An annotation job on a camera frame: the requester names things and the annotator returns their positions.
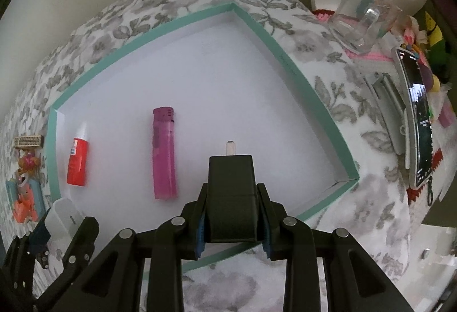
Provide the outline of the blue orange toy knife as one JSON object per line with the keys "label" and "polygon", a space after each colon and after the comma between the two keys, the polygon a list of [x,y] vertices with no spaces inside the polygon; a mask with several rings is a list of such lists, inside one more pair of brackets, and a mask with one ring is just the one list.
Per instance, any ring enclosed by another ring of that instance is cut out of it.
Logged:
{"label": "blue orange toy knife", "polygon": [[27,221],[38,222],[39,215],[36,213],[34,208],[33,193],[30,186],[26,194],[21,194],[18,191],[17,181],[7,180],[5,183],[9,203],[12,208],[12,215],[17,223],[21,224]]}

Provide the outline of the white plug adapter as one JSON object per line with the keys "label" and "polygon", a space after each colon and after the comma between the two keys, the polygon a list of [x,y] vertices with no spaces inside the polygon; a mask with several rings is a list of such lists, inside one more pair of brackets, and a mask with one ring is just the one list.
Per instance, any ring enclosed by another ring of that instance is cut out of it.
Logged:
{"label": "white plug adapter", "polygon": [[50,241],[61,250],[66,249],[83,221],[83,216],[69,198],[53,202],[45,218]]}

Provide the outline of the blue pink toy block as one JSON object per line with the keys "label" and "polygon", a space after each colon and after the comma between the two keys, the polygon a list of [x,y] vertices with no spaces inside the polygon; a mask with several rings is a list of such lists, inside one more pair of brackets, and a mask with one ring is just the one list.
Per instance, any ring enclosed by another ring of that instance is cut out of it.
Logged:
{"label": "blue pink toy block", "polygon": [[29,178],[28,183],[33,193],[33,203],[35,211],[39,216],[43,216],[46,213],[46,208],[44,205],[40,183],[39,181],[36,181],[33,178]]}

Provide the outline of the orange pink toy figure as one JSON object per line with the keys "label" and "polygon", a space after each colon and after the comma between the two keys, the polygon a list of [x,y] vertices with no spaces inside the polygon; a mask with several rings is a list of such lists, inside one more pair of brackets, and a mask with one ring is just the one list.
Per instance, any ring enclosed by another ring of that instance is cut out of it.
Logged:
{"label": "orange pink toy figure", "polygon": [[28,174],[30,177],[36,177],[39,173],[41,160],[39,157],[36,157],[36,154],[33,151],[25,150],[24,154],[19,157],[18,165],[18,176]]}

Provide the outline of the red glue bottle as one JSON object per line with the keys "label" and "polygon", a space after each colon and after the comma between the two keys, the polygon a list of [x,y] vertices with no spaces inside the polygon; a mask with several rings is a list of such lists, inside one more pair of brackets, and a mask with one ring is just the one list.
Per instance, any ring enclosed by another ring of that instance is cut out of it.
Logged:
{"label": "red glue bottle", "polygon": [[87,123],[82,122],[71,145],[67,167],[68,184],[79,187],[85,186],[88,147]]}

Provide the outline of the pink lighter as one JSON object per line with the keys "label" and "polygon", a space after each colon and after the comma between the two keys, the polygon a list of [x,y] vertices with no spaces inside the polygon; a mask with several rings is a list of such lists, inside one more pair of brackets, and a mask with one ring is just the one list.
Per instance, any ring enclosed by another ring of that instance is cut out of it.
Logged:
{"label": "pink lighter", "polygon": [[164,106],[153,110],[153,190],[155,199],[177,197],[174,154],[174,112]]}

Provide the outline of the black cube charger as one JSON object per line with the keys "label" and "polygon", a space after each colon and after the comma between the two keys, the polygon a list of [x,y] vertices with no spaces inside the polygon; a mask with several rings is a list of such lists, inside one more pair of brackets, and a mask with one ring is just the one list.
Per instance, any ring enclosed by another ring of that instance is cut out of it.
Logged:
{"label": "black cube charger", "polygon": [[209,159],[205,213],[208,243],[257,240],[259,209],[253,160],[235,149],[235,142],[230,140],[224,155]]}

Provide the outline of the white smart band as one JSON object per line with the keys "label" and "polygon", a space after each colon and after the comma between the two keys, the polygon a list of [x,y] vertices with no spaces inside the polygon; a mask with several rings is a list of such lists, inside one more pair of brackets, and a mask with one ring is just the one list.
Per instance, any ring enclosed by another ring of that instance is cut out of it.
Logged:
{"label": "white smart band", "polygon": [[29,190],[29,176],[23,175],[18,178],[18,191],[21,194],[26,194]]}

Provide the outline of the floral grey white blanket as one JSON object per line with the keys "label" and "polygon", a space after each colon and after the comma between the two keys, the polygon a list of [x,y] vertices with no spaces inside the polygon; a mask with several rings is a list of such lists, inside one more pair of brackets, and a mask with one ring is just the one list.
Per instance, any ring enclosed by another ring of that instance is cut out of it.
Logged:
{"label": "floral grey white blanket", "polygon": [[1,174],[12,169],[12,139],[46,133],[53,103],[118,48],[201,11],[235,6],[284,64],[302,77],[326,135],[355,181],[304,213],[312,226],[348,228],[381,270],[398,280],[407,268],[411,215],[403,162],[394,154],[381,112],[356,64],[299,0],[118,0],[76,28],[51,51],[1,120]]}

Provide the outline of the crochet mat red white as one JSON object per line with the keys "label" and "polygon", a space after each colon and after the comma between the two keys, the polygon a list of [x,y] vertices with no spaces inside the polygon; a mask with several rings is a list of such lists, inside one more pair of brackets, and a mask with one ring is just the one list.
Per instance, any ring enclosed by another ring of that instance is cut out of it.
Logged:
{"label": "crochet mat red white", "polygon": [[387,147],[404,156],[408,172],[408,189],[421,190],[432,184],[434,169],[442,160],[442,152],[433,150],[436,142],[432,134],[432,108],[428,100],[427,67],[419,59],[419,53],[399,47],[393,49],[394,67],[399,76],[396,85],[386,72],[370,72],[361,75],[356,67],[342,58],[342,53],[330,51],[324,59],[330,63],[342,63],[351,83],[360,92],[352,92],[356,109],[346,104],[333,106],[337,116],[348,110],[357,118],[367,116],[383,127],[387,135]]}

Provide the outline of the grey phone stand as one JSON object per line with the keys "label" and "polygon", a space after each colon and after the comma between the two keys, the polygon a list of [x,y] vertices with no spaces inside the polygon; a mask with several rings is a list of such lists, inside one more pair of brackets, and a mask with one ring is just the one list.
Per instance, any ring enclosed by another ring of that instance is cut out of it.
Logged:
{"label": "grey phone stand", "polygon": [[389,74],[374,72],[365,76],[366,83],[381,111],[394,152],[404,155],[406,168],[410,164],[410,142],[406,121],[406,106]]}

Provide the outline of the smartphone with lit screen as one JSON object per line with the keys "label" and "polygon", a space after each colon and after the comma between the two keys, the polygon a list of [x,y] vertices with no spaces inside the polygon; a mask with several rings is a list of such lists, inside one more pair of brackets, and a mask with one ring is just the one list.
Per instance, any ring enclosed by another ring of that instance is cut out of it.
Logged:
{"label": "smartphone with lit screen", "polygon": [[432,175],[432,125],[427,91],[414,53],[404,48],[394,48],[393,56],[400,80],[399,93],[406,106],[410,188],[418,189]]}

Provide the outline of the teal shallow box tray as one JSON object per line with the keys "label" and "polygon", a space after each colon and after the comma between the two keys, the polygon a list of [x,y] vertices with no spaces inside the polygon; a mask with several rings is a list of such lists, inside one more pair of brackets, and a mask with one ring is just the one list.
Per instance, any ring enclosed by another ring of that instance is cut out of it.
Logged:
{"label": "teal shallow box tray", "polygon": [[[153,190],[153,110],[164,106],[174,112],[171,200]],[[79,187],[67,183],[67,167],[82,122],[89,147]],[[305,220],[355,181],[325,131],[302,77],[224,5],[114,51],[55,101],[46,138],[50,194],[98,220],[101,251],[123,228],[145,232],[179,215],[208,180],[210,157],[232,140],[237,154],[252,157],[270,198]]]}

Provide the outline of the colourful toys pile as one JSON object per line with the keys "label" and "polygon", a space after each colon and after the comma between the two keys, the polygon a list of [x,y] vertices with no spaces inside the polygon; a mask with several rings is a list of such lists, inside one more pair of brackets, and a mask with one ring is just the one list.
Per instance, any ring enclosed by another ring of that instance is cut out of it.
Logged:
{"label": "colourful toys pile", "polygon": [[449,93],[456,74],[456,12],[421,11],[419,17],[400,16],[401,48],[412,52],[423,72],[427,91],[442,96],[433,112],[443,127],[456,123],[456,101]]}

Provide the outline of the clear glass cup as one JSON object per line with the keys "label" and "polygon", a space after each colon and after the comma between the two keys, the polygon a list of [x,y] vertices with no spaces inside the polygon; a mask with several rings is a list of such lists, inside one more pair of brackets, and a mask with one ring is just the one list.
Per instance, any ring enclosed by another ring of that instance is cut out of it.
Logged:
{"label": "clear glass cup", "polygon": [[341,0],[328,29],[343,48],[364,55],[402,14],[392,0]]}

